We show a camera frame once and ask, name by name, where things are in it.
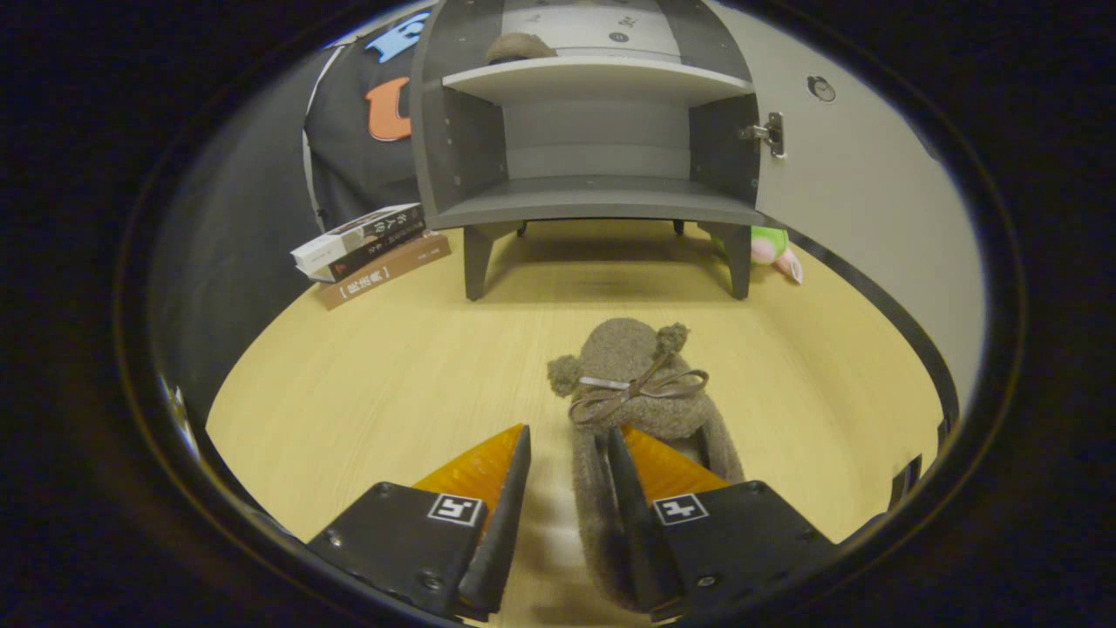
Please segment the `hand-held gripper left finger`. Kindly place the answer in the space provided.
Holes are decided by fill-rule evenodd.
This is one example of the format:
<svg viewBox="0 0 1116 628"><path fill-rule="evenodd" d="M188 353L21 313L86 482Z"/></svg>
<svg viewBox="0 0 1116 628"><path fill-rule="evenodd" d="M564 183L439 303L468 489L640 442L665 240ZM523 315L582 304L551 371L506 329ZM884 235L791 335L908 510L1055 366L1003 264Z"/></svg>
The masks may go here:
<svg viewBox="0 0 1116 628"><path fill-rule="evenodd" d="M530 429L514 424L411 486L376 482L310 549L403 603L485 624L506 593L532 460Z"/></svg>

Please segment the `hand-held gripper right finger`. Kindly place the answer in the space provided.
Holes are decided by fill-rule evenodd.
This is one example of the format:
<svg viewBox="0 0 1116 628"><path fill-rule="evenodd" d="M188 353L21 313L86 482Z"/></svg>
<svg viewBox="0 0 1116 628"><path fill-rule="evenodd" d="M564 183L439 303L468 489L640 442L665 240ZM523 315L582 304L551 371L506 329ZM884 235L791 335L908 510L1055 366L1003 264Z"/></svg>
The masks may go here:
<svg viewBox="0 0 1116 628"><path fill-rule="evenodd" d="M607 437L623 545L641 611L698 621L796 584L838 552L762 481L722 481L633 428Z"/></svg>

